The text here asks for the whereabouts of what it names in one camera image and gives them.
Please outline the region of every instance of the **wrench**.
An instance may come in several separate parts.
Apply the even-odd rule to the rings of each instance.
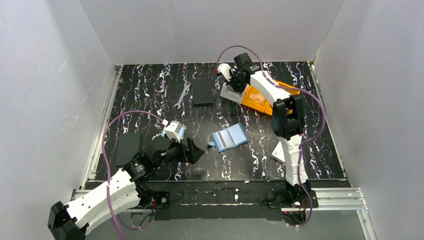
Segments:
[[[181,108],[181,101],[183,100],[184,95],[186,94],[187,89],[190,87],[191,83],[189,83],[188,81],[186,81],[184,83],[184,89],[182,90],[181,96],[179,96],[178,102],[175,103],[175,105],[173,106],[176,109],[180,109]]]

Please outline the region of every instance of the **open blue wallet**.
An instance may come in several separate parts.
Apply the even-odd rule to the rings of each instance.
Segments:
[[[209,142],[209,145],[216,146],[218,153],[249,142],[248,134],[240,122],[224,130],[214,132],[211,136],[213,142]]]

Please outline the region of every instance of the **white wall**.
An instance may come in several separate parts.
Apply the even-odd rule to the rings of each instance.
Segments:
[[[78,1],[0,3],[0,239],[53,239],[86,169],[114,66]]]
[[[335,142],[378,239],[424,235],[424,2],[346,0],[315,61]]]
[[[264,61],[313,61],[343,1],[80,0],[115,65],[216,62],[237,44]]]

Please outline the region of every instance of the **black marble tabletop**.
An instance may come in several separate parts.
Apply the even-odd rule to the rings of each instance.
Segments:
[[[268,62],[264,67],[270,75],[297,88],[316,94],[307,62]],[[185,81],[213,82],[213,106],[193,107],[193,90],[183,98],[181,108],[175,109]],[[206,153],[195,164],[173,162],[162,166],[152,180],[230,181],[282,180],[285,165],[271,158],[278,141],[272,132],[271,116],[220,97],[224,77],[217,77],[214,63],[176,63],[124,65],[113,104],[111,119],[129,110],[152,112],[169,122],[176,120],[187,126],[186,137],[193,137]],[[318,104],[304,97],[305,131],[303,139],[317,134],[321,126]],[[210,135],[223,128],[241,123],[250,138],[244,145],[218,153],[207,148]],[[112,174],[117,168],[117,138],[120,134],[142,133],[150,141],[163,129],[156,119],[147,115],[127,115],[115,123],[106,139]],[[303,147],[305,169],[310,179],[344,178],[328,128],[314,143]],[[97,165],[96,180],[106,180],[103,155]]]

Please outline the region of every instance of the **orange plastic case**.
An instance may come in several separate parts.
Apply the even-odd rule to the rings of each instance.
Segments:
[[[294,88],[294,86],[285,84],[280,81],[276,81],[278,85],[287,88]],[[287,90],[292,95],[300,94],[301,91],[298,90]],[[247,106],[249,108],[258,110],[261,113],[265,113],[268,115],[273,114],[273,106],[270,105],[270,102],[265,99],[265,97],[254,87],[247,87],[246,93],[244,94],[244,98],[241,101],[241,104]]]

